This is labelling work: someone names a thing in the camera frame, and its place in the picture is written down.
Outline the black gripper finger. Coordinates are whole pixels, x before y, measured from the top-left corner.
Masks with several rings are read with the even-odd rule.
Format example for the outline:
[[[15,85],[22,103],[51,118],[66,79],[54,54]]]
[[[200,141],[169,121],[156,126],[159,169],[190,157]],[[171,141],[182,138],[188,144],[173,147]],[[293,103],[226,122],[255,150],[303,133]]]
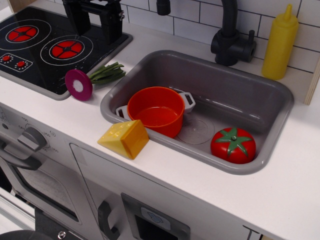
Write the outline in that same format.
[[[110,45],[122,36],[123,11],[116,13],[105,11],[99,17],[105,42]]]
[[[82,36],[91,29],[90,17],[80,4],[64,4],[66,15],[73,30]]]

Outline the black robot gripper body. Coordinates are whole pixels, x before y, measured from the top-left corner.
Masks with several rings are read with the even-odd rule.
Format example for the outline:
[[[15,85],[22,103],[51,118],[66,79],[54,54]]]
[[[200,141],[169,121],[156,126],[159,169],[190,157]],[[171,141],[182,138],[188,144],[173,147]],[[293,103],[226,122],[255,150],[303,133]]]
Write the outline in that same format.
[[[107,13],[116,20],[125,18],[120,0],[106,0],[105,4],[94,3],[92,0],[63,0],[62,3],[69,19],[88,18],[89,13],[98,16]]]

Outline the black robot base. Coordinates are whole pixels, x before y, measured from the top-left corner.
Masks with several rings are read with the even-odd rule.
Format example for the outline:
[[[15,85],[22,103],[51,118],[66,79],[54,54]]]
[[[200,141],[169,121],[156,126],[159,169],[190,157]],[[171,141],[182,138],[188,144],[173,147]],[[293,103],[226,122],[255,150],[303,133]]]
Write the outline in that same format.
[[[0,235],[1,240],[80,240],[63,226],[46,217],[35,216],[35,230],[14,230]]]

